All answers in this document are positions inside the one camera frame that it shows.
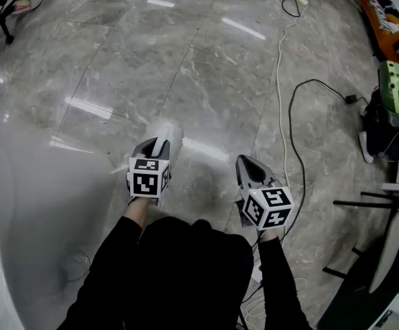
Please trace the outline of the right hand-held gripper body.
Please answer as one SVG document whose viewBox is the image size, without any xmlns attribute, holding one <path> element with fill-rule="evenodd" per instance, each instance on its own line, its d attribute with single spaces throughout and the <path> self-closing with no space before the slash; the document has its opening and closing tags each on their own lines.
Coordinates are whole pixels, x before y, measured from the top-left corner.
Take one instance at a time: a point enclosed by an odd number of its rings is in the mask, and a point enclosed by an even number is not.
<svg viewBox="0 0 399 330">
<path fill-rule="evenodd" d="M 286 227 L 294 201 L 287 186 L 278 179 L 267 184 L 255 182 L 246 186 L 238 182 L 239 198 L 236 201 L 241 226 L 255 227 L 258 231 Z"/>
</svg>

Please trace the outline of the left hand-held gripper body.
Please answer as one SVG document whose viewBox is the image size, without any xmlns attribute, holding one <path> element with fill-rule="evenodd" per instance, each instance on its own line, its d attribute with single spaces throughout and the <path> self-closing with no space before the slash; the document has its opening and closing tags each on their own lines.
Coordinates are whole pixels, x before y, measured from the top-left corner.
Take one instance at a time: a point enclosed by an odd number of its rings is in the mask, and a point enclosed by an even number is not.
<svg viewBox="0 0 399 330">
<path fill-rule="evenodd" d="M 164 189 L 169 185 L 171 165 L 168 159 L 130 157 L 127 181 L 131 197 L 144 197 L 159 204 Z"/>
</svg>

